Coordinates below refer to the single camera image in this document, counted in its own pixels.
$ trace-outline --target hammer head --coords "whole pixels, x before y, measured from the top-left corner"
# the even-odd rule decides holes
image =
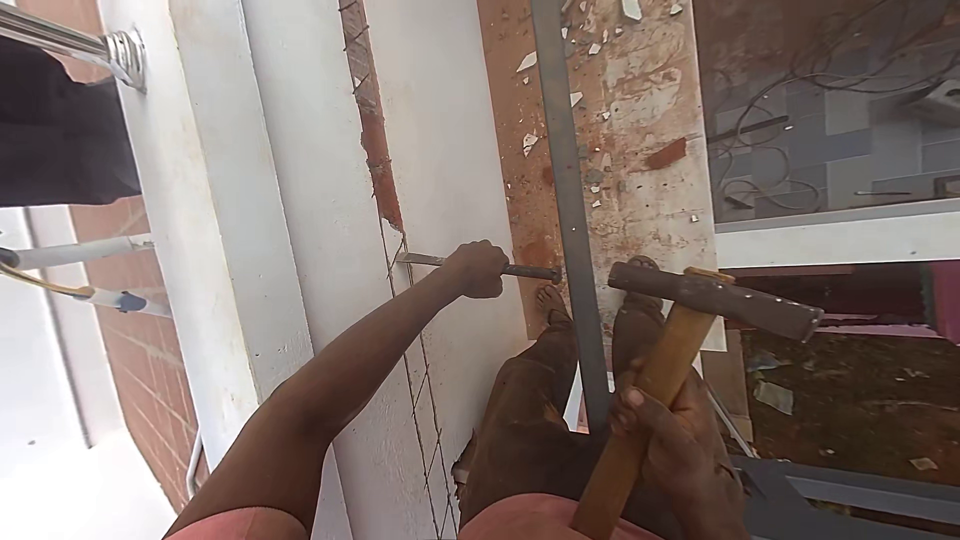
[[[818,307],[797,304],[703,274],[672,274],[624,262],[613,265],[608,284],[672,300],[703,313],[727,317],[803,342],[813,335],[824,316]]]

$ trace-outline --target stainless steel railing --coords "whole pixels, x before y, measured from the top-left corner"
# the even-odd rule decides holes
[[[0,3],[0,36],[105,67],[128,86],[146,91],[144,49],[136,31],[92,36]]]

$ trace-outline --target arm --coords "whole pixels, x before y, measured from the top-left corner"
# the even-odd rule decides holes
[[[667,496],[685,538],[750,538],[743,524],[743,485],[696,372],[690,370],[672,410],[638,388],[625,388],[614,399],[611,429],[651,433],[643,478]]]
[[[441,309],[462,295],[500,295],[507,262],[487,240],[460,246],[443,266],[331,341],[260,406],[167,536],[250,506],[286,511],[310,530],[330,442]]]

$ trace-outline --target brown pants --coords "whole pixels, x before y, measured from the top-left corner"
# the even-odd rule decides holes
[[[613,373],[648,354],[660,337],[662,301],[629,294],[613,325]],[[577,364],[573,325],[556,322],[533,346],[507,360],[493,384],[477,434],[466,491],[462,524],[497,501],[522,493],[549,493],[579,500],[608,431],[571,432],[562,413]],[[666,539],[681,538],[664,496],[639,484],[623,517]]]

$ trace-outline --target dirt ground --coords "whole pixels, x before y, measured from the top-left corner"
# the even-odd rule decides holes
[[[960,347],[828,333],[801,344],[762,331],[744,331],[743,347],[748,364],[759,351],[790,362],[760,373],[794,392],[792,416],[750,398],[762,457],[960,486]],[[909,460],[920,457],[939,470],[917,470]]]

